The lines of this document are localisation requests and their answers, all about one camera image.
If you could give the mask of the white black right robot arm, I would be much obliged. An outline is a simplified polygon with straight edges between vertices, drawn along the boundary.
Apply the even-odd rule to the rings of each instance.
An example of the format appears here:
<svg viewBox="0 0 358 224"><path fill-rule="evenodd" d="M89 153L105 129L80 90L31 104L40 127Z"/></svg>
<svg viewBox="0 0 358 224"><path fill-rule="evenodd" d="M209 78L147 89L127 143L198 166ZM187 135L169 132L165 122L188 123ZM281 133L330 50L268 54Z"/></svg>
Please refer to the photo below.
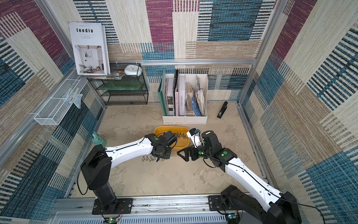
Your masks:
<svg viewBox="0 0 358 224"><path fill-rule="evenodd" d="M221 145L213 131L200 133L193 128L186 135L193 145L182 150L185 161L209 159L249 192L245 194L233 185L227 187L221 192L224 209L243 210L263 224L302 223L296 198L289 192L283 194L252 172L237 154Z"/></svg>

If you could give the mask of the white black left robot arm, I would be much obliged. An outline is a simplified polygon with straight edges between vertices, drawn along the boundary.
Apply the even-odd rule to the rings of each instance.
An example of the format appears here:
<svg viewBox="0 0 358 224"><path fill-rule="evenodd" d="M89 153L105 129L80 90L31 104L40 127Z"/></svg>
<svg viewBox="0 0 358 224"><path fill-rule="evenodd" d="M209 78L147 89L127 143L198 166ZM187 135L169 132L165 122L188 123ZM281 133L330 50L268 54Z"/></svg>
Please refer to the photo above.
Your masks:
<svg viewBox="0 0 358 224"><path fill-rule="evenodd" d="M88 153L80 165L80 171L96 199L93 215L120 215L131 211L131 201L121 201L111 186L114 183L112 171L127 165L141 156L151 156L155 161L168 160L172 149L177 145L177 137L168 131L160 134L150 133L139 140L112 147L97 145Z"/></svg>

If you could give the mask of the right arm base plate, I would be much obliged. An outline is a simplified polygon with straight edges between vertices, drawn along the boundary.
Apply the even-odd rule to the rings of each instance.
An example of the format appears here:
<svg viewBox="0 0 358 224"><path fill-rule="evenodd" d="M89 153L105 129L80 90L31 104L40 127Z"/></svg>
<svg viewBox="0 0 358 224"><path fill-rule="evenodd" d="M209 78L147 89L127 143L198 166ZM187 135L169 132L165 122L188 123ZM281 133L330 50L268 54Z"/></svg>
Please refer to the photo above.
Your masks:
<svg viewBox="0 0 358 224"><path fill-rule="evenodd" d="M225 199L221 195L209 195L208 205L210 211L238 211L240 207L234 207L228 199Z"/></svg>

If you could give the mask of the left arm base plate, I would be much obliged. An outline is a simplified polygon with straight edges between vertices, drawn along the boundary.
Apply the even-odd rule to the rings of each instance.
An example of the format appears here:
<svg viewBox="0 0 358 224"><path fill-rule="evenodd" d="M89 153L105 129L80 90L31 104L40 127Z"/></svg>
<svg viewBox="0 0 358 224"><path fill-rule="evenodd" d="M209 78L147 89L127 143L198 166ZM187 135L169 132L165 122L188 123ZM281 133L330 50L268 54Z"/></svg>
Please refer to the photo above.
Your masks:
<svg viewBox="0 0 358 224"><path fill-rule="evenodd" d="M92 215L130 214L133 198L117 198L116 201L104 206L98 198L94 201Z"/></svg>

